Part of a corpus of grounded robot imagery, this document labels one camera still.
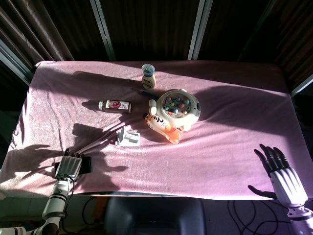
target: bottle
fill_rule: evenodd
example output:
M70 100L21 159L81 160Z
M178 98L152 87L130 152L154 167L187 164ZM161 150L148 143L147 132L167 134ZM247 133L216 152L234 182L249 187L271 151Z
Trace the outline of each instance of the bottle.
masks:
M161 117L156 115L144 114L143 118L147 121L148 126L163 135L166 139L168 139L173 144L178 144L182 138L182 132L177 129L171 127L171 125L163 120Z
M146 90L152 90L156 86L155 67L145 64L141 67L143 72L142 85Z
M130 114L132 111L131 102L120 100L100 101L98 107L100 110L103 110L107 113Z

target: smartphone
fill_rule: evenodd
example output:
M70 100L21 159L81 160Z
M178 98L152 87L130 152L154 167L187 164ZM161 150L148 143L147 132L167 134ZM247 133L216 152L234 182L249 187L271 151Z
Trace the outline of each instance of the smartphone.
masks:
M60 163L56 163L55 164L55 170L58 169ZM84 157L82 158L82 166L80 167L79 170L79 175L83 175L83 174L87 174L87 173L91 173L92 172L92 161L91 161L91 157Z

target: white robotic arm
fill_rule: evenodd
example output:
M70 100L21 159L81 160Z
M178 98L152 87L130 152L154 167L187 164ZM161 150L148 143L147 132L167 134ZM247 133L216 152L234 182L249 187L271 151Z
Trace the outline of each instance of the white robotic arm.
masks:
M260 145L265 156L254 150L259 156L265 171L270 177L273 192L259 191L249 185L248 188L260 196L278 199L285 207L289 208L288 218L299 235L313 235L313 212L304 207L308 196L302 183L293 168L289 166L285 155L278 148Z
M79 154L74 157L68 149L65 151L55 174L58 181L54 184L42 214L45 223L41 227L29 232L23 227L5 228L0 229L0 235L58 235L60 220L65 218L68 192L78 178L81 157Z

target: wrinkled fabric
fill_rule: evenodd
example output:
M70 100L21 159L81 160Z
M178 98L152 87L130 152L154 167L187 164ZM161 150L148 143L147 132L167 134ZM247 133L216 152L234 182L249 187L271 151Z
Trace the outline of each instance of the wrinkled fabric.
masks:
M141 66L148 62L41 63L0 173L3 196L51 193L54 164L63 151L92 157L92 173L80 176L75 193L123 191L210 199L262 199L247 185L272 191L253 153L259 143L280 148L310 198L313 163L281 70L271 64L166 61L156 68L156 89L186 89L201 116L178 145L150 129L142 115L149 97ZM131 114L97 109L100 100L132 102ZM138 147L114 145L116 131L141 134Z

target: bottle cap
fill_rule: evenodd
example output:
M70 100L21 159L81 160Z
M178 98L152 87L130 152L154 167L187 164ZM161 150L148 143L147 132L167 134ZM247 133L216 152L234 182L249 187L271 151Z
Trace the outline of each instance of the bottle cap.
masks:
M103 106L103 101L100 101L98 104L98 108L102 110L102 106Z
M153 65L145 64L141 67L143 75L145 77L151 77L155 72L155 67Z
M142 116L142 118L143 118L143 119L146 119L147 115L148 115L148 114L145 113L145 114Z

